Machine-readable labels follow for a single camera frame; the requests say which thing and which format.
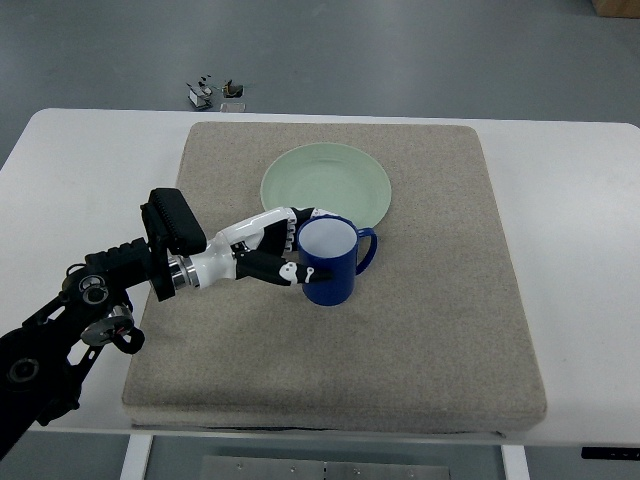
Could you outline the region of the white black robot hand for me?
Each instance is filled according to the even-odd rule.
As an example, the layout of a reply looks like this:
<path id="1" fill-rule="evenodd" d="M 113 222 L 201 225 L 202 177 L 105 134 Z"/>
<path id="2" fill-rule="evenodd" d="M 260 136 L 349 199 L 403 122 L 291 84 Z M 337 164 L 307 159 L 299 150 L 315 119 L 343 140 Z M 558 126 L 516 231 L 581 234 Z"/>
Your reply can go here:
<path id="1" fill-rule="evenodd" d="M 219 280 L 245 277 L 280 286 L 331 280 L 329 269 L 284 258 L 298 249 L 300 227 L 323 213 L 317 208 L 278 207 L 219 231 L 201 253 L 171 255 L 169 273 L 174 288 L 206 288 Z"/>

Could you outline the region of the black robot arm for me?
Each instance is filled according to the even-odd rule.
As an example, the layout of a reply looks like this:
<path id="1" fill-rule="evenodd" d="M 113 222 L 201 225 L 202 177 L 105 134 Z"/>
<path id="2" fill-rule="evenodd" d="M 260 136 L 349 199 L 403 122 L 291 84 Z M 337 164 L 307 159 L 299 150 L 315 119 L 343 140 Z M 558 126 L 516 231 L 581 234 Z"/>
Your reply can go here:
<path id="1" fill-rule="evenodd" d="M 203 252 L 206 238 L 183 194 L 152 190 L 141 216 L 145 238 L 69 267 L 57 296 L 2 336 L 3 454 L 33 423 L 46 426 L 78 409 L 82 383 L 106 345 L 129 355 L 142 348 L 129 288 L 148 282 L 164 301 L 188 284 L 178 261 Z"/>

